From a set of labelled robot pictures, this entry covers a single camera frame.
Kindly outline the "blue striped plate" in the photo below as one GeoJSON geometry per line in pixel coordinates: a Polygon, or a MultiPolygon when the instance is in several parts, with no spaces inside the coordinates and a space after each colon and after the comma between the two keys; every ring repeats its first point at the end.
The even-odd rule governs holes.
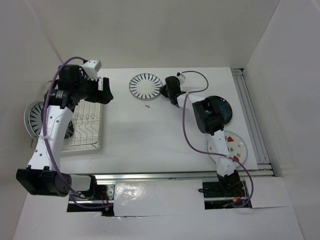
{"type": "Polygon", "coordinates": [[[160,94],[163,83],[159,77],[151,73],[140,73],[129,82],[129,91],[137,99],[152,100],[160,94]]]}
{"type": "Polygon", "coordinates": [[[34,139],[37,139],[42,131],[44,105],[43,101],[36,101],[30,105],[28,123],[34,139]]]}

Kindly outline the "dark blue glazed plate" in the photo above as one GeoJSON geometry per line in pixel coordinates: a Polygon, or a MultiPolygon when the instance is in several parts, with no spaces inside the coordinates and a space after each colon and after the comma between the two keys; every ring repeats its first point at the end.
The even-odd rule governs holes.
{"type": "Polygon", "coordinates": [[[210,100],[213,103],[214,111],[222,117],[223,124],[229,124],[233,117],[233,110],[229,102],[217,95],[211,96],[210,100]]]}
{"type": "Polygon", "coordinates": [[[73,122],[70,121],[68,123],[67,129],[66,129],[66,132],[65,132],[65,135],[64,135],[64,139],[69,139],[73,135],[74,135],[74,125],[73,125],[73,122]]]}

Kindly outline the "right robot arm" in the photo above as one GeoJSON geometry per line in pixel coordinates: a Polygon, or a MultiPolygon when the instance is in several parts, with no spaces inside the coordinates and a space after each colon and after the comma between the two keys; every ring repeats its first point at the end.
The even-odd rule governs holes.
{"type": "Polygon", "coordinates": [[[233,117],[232,108],[228,101],[220,96],[198,97],[182,91],[182,82],[181,76],[166,77],[160,93],[169,99],[172,105],[182,109],[182,130],[189,147],[201,154],[217,156],[214,162],[218,190],[223,196],[230,196],[240,183],[240,176],[234,164],[237,160],[230,155],[225,139],[225,125],[233,117]],[[213,141],[215,152],[198,150],[191,145],[185,124],[187,110],[193,114],[198,130],[213,141]]]}

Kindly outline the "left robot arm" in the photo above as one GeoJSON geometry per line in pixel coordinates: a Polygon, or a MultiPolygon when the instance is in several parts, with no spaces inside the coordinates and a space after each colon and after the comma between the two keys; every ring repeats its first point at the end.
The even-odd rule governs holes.
{"type": "Polygon", "coordinates": [[[62,64],[44,96],[42,130],[25,169],[18,169],[16,179],[31,194],[65,197],[72,178],[61,173],[60,159],[68,125],[76,106],[84,100],[106,105],[112,99],[107,77],[98,77],[102,64],[87,60],[83,65],[62,64]]]}

